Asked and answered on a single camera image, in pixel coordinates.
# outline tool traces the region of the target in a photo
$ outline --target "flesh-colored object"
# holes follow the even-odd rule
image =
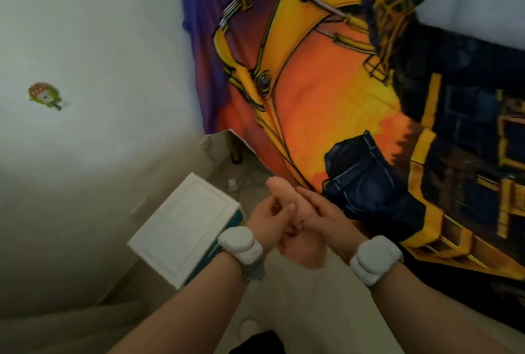
[[[294,228],[290,227],[279,241],[277,248],[289,260],[313,270],[325,264],[326,244],[321,235],[315,231],[303,230],[302,221],[316,215],[313,206],[301,194],[293,189],[292,185],[281,177],[270,177],[266,187],[277,198],[281,206],[289,203],[297,205],[297,213],[293,220]]]

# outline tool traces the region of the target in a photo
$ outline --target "hand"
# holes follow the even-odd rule
[[[263,247],[265,256],[277,246],[296,210],[295,203],[281,208],[277,199],[271,195],[255,206],[246,227],[253,232],[253,237]]]
[[[341,209],[328,199],[303,187],[296,187],[296,191],[319,213],[319,216],[306,218],[302,222],[303,227],[319,232],[325,238],[328,247],[346,264],[349,264],[359,245],[368,239],[343,214]]]

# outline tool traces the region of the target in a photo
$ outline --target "white box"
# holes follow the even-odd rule
[[[240,204],[191,173],[128,245],[180,289],[220,251],[220,233],[241,224]]]

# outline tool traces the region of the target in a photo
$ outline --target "tiled floor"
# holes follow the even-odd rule
[[[230,194],[250,213],[268,195],[264,187],[268,175],[257,158],[246,154],[241,165],[223,162],[210,182],[227,191],[228,179],[236,179],[242,189]],[[238,326],[247,317],[274,330],[287,354],[403,353],[368,290],[332,252],[325,268],[312,271],[273,251],[266,260],[266,270],[262,282],[248,286],[216,354],[228,353],[235,346]],[[141,284],[131,283],[128,295],[141,296],[151,310],[174,293],[146,264],[139,263],[135,273],[138,277],[134,279],[141,280]],[[447,300],[515,352],[525,352],[524,335]]]

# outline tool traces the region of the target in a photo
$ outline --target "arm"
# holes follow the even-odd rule
[[[275,216],[276,200],[257,205],[248,221],[266,255],[295,214],[289,205]],[[232,255],[219,253],[180,293],[119,342],[109,354],[212,353],[228,326],[247,283]]]
[[[318,231],[328,246],[349,264],[367,238],[343,212],[315,192],[298,187],[317,209],[303,227]],[[372,298],[399,345],[410,354],[510,353],[485,335],[441,295],[423,284],[402,263],[395,264],[371,289]]]

